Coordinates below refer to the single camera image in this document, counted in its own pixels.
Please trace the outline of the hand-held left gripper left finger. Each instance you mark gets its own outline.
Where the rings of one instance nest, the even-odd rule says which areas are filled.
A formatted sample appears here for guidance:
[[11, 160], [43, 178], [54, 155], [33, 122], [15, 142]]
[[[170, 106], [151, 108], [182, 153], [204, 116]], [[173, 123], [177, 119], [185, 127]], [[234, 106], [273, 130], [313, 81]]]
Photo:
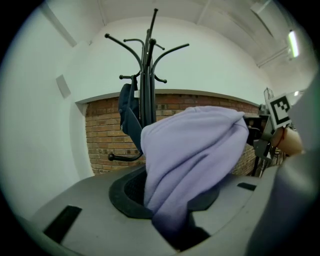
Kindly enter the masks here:
[[143, 206], [144, 165], [85, 178], [45, 203], [31, 223], [59, 255], [172, 256]]

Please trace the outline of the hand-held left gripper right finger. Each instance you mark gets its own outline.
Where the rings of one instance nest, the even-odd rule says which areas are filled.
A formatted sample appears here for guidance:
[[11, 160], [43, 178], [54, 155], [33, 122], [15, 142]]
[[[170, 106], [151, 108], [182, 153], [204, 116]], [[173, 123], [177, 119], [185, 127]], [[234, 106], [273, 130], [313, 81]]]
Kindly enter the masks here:
[[188, 202], [188, 232], [183, 252], [246, 252], [262, 217], [278, 168], [261, 178], [227, 175]]

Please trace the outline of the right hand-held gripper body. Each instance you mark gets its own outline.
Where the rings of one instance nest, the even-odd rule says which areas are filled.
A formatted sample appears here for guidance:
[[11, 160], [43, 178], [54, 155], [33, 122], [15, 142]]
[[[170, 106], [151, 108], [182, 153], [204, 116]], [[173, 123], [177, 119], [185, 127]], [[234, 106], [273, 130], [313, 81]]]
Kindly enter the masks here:
[[271, 139], [277, 129], [285, 127], [291, 122], [288, 111], [291, 105], [286, 94], [267, 99], [258, 109], [258, 116], [253, 121], [256, 130], [253, 139], [255, 156], [269, 160]]

